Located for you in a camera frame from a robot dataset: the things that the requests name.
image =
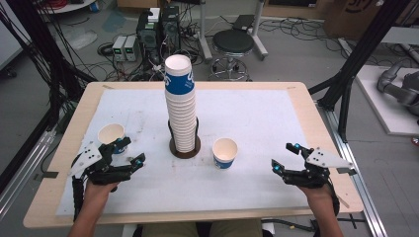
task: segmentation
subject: tan pants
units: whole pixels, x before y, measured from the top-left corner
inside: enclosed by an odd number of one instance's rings
[[[142,237],[198,237],[198,232],[195,222],[145,224]],[[262,237],[262,223],[260,219],[215,221],[209,237]]]

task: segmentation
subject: robotic hand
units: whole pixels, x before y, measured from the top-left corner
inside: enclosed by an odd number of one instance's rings
[[[377,89],[397,99],[411,114],[419,116],[419,71],[404,76],[400,88],[393,85],[392,81],[397,77],[401,65],[402,62],[398,62],[384,71],[378,79]]]
[[[328,185],[332,192],[333,209],[335,215],[337,215],[339,213],[340,202],[333,184],[329,180],[329,168],[341,168],[341,171],[355,174],[355,170],[352,169],[353,164],[320,148],[307,149],[299,144],[292,145],[291,143],[287,143],[286,148],[296,155],[301,153],[305,161],[305,169],[302,171],[287,170],[284,165],[276,160],[272,160],[272,171],[282,177],[284,183],[287,185],[309,189],[318,189],[324,185]]]
[[[128,157],[129,165],[114,167],[112,163],[112,154],[115,149],[121,149],[130,144],[129,137],[117,139],[110,144],[102,144],[97,148],[90,144],[84,148],[84,151],[77,155],[71,165],[69,176],[72,176],[73,198],[74,198],[74,219],[76,220],[84,199],[84,181],[86,176],[95,185],[107,185],[130,180],[130,176],[143,167],[145,161],[144,153],[137,157]]]

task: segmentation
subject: stool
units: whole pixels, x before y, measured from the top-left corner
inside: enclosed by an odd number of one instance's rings
[[[216,33],[212,38],[213,49],[225,57],[217,59],[211,65],[209,77],[215,76],[229,81],[246,77],[246,81],[252,81],[247,73],[246,65],[237,57],[249,54],[253,49],[253,44],[252,37],[242,31],[227,30]]]

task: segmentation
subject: stack of paper cups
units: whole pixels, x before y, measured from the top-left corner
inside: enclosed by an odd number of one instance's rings
[[[172,55],[165,60],[165,94],[169,122],[176,150],[187,153],[195,148],[197,116],[195,82],[191,60],[185,55]]]

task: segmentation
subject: blue paper cup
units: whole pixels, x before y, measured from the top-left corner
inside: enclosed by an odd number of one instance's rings
[[[194,74],[189,57],[185,55],[171,55],[164,61],[164,83],[167,92],[173,95],[185,95],[195,88]]]
[[[98,132],[98,140],[108,145],[116,140],[122,140],[126,136],[125,128],[117,123],[112,123],[105,125],[102,129]],[[115,147],[114,154],[121,154],[126,151],[126,146],[119,149],[117,146]]]
[[[237,144],[230,138],[220,138],[212,146],[213,162],[221,170],[228,169],[237,155]]]

